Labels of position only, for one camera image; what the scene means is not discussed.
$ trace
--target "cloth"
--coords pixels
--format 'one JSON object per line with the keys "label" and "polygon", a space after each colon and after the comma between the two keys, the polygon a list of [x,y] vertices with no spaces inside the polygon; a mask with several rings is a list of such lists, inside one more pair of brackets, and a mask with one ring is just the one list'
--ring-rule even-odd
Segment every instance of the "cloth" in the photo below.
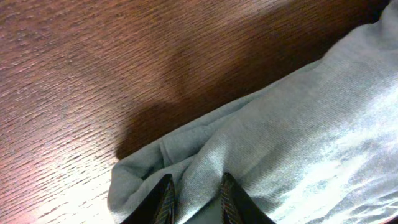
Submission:
{"label": "cloth", "polygon": [[276,223],[398,215],[398,1],[321,60],[119,161],[108,206],[121,222],[170,173],[177,223],[221,223],[224,172]]}

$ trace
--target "folded fabric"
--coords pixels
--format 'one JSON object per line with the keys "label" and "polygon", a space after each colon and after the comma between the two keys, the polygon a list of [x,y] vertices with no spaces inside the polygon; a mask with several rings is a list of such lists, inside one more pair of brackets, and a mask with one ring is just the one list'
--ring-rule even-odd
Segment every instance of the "folded fabric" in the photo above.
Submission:
{"label": "folded fabric", "polygon": [[398,215],[398,1],[321,60],[119,161],[109,209],[123,221],[172,174],[176,223],[221,223],[225,172],[276,223]]}

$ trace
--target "wooden surface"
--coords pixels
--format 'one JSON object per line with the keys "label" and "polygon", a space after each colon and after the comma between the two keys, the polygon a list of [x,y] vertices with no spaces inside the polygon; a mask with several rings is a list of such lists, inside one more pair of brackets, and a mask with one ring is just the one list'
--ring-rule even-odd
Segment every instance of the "wooden surface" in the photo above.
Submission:
{"label": "wooden surface", "polygon": [[320,58],[377,2],[0,1],[0,223],[111,223],[118,159]]}

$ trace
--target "wood grain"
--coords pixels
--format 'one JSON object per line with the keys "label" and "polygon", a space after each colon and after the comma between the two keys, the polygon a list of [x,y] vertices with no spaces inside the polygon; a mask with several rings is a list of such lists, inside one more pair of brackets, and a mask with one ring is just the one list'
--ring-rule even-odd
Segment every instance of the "wood grain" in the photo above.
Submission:
{"label": "wood grain", "polygon": [[118,159],[320,58],[385,3],[0,1],[0,223],[111,223]]}

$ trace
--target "gray fabric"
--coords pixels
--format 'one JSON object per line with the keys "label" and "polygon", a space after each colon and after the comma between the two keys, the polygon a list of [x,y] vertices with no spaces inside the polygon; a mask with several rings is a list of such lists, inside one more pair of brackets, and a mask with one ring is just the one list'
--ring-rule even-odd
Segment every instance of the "gray fabric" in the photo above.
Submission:
{"label": "gray fabric", "polygon": [[171,173],[177,223],[220,223],[230,172],[277,223],[380,223],[398,215],[397,142],[394,1],[323,59],[118,162],[108,205],[121,222]]}

